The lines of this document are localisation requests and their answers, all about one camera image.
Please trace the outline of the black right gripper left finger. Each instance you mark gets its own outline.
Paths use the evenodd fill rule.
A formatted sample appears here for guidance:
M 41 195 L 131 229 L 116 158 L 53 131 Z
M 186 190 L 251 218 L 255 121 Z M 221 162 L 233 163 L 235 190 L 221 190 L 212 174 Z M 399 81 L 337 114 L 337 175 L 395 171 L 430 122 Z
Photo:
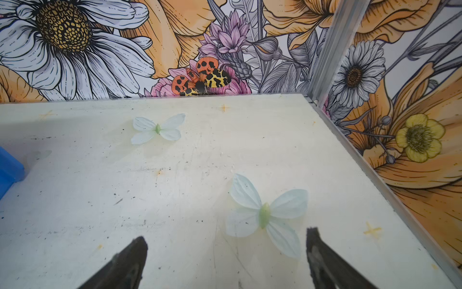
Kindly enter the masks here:
M 148 244 L 139 236 L 96 272 L 79 289 L 137 289 L 142 280 Z

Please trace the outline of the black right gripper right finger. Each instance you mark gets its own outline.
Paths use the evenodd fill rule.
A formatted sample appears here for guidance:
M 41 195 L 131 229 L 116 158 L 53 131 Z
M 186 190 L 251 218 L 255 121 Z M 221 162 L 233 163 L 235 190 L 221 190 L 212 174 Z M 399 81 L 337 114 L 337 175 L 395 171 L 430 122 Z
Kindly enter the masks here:
M 306 230 L 306 255 L 316 289 L 374 289 L 376 287 L 329 247 L 321 239 L 316 227 Z

